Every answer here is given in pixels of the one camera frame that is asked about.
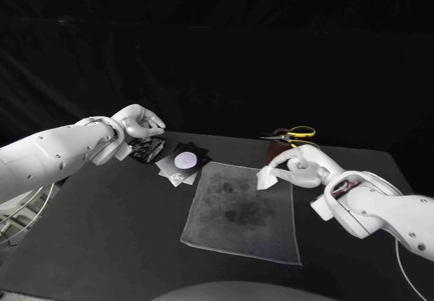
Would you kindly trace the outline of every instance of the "black tablecloth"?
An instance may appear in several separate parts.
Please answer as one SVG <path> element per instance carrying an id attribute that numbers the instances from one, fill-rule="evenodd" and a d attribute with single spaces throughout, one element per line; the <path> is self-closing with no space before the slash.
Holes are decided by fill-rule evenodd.
<path id="1" fill-rule="evenodd" d="M 168 132 L 160 158 L 179 142 L 209 149 L 214 161 L 261 168 L 268 142 Z M 411 192 L 392 157 L 371 150 L 323 147 L 345 169 L 385 177 Z M 359 240 L 310 208 L 322 187 L 294 187 L 303 267 L 227 255 L 179 242 L 195 185 L 178 188 L 155 164 L 127 158 L 88 164 L 69 178 L 44 217 L 0 270 L 0 289 L 59 300 L 150 300 L 204 282 L 243 280 L 300 288 L 339 300 L 417 300 L 401 275 L 394 238 L 384 231 Z M 403 250 L 420 288 L 433 264 Z"/>

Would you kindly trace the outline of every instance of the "scissors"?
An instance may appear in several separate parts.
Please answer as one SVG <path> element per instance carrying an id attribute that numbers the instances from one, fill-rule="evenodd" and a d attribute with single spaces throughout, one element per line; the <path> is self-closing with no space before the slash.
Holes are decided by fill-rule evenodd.
<path id="1" fill-rule="evenodd" d="M 270 137 L 261 137 L 261 139 L 286 140 L 290 143 L 292 147 L 297 147 L 296 144 L 310 144 L 319 148 L 319 146 L 313 142 L 300 140 L 300 138 L 309 138 L 315 136 L 316 130 L 313 127 L 299 126 L 286 131 L 287 133 L 283 135 L 273 134 L 270 135 Z"/>

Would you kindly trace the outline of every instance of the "white circle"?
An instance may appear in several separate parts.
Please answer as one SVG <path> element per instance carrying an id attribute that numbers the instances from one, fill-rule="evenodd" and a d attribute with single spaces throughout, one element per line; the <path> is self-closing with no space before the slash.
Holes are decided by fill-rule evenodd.
<path id="1" fill-rule="evenodd" d="M 175 166 L 181 169 L 192 168 L 198 163 L 198 157 L 192 152 L 182 152 L 175 158 Z"/>

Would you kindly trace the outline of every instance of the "dark fabric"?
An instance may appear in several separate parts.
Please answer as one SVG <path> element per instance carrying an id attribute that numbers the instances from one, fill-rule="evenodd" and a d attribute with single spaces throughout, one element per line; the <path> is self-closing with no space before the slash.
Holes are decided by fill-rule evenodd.
<path id="1" fill-rule="evenodd" d="M 169 132 L 165 157 L 179 142 L 209 149 L 214 161 L 261 168 L 268 142 Z M 345 169 L 369 170 L 411 193 L 392 157 L 323 147 Z M 155 164 L 133 158 L 91 164 L 57 199 L 0 269 L 0 289 L 64 301 L 147 301 L 204 282 L 240 280 L 300 288 L 336 300 L 416 300 L 401 275 L 394 238 L 359 240 L 310 207 L 322 188 L 294 187 L 296 233 L 303 267 L 191 248 L 179 242 L 198 189 L 173 187 Z M 401 248 L 408 277 L 434 298 L 433 263 Z"/>
<path id="2" fill-rule="evenodd" d="M 183 132 L 315 126 L 434 194 L 433 23 L 408 1 L 7 0 L 0 144 L 140 103 Z"/>
<path id="3" fill-rule="evenodd" d="M 302 265 L 293 185 L 280 182 L 258 191 L 258 171 L 217 162 L 204 167 L 181 242 L 206 250 Z"/>

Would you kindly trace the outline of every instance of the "black table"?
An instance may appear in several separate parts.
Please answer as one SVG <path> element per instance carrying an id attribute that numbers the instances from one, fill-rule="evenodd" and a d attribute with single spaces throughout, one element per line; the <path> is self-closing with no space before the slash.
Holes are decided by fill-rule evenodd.
<path id="1" fill-rule="evenodd" d="M 209 149 L 217 162 L 266 165 L 266 141 L 175 132 L 165 137 L 160 158 L 179 142 L 193 141 Z M 345 169 L 372 171 L 411 193 L 387 153 L 335 147 L 323 151 Z M 359 240 L 335 219 L 322 221 L 309 205 L 320 187 L 294 187 L 305 264 L 299 267 L 182 244 L 198 180 L 193 186 L 175 188 L 157 172 L 155 164 L 131 158 L 85 166 L 67 181 L 0 270 L 0 289 L 65 301 L 144 301 L 198 283 L 244 280 L 300 288 L 339 300 L 417 300 L 400 272 L 392 236 L 378 231 Z M 416 284 L 429 289 L 430 279 L 418 277 L 418 271 L 431 262 L 407 250 L 403 262 Z"/>

